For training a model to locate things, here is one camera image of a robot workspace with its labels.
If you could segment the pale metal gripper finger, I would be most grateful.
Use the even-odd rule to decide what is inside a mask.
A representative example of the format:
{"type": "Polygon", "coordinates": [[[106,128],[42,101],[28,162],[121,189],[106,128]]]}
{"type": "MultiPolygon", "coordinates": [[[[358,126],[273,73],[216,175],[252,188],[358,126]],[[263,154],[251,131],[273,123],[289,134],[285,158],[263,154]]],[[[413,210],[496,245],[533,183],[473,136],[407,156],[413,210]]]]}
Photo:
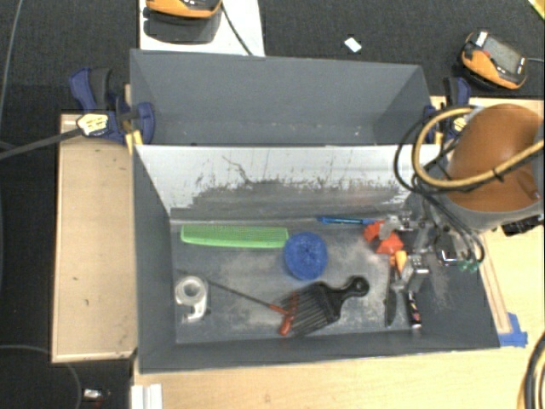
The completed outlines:
{"type": "Polygon", "coordinates": [[[388,215],[380,226],[380,239],[388,239],[394,232],[405,232],[412,229],[410,212],[399,212],[388,215]]]}
{"type": "Polygon", "coordinates": [[[422,254],[394,254],[394,281],[390,287],[395,292],[417,293],[429,277],[429,265],[422,254]]]}

